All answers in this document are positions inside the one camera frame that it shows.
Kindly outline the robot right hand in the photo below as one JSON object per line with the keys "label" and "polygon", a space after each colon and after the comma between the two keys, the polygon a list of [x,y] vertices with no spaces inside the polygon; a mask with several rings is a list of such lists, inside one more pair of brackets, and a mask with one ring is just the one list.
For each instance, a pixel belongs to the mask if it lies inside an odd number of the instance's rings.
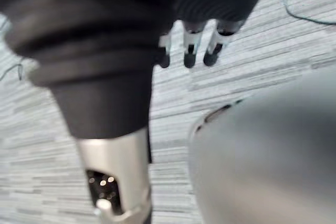
{"label": "robot right hand", "polygon": [[170,64],[173,24],[183,24],[191,68],[216,21],[203,58],[211,67],[258,1],[1,0],[6,43],[39,63],[30,80],[51,91],[75,137],[102,223],[151,222],[152,76]]}

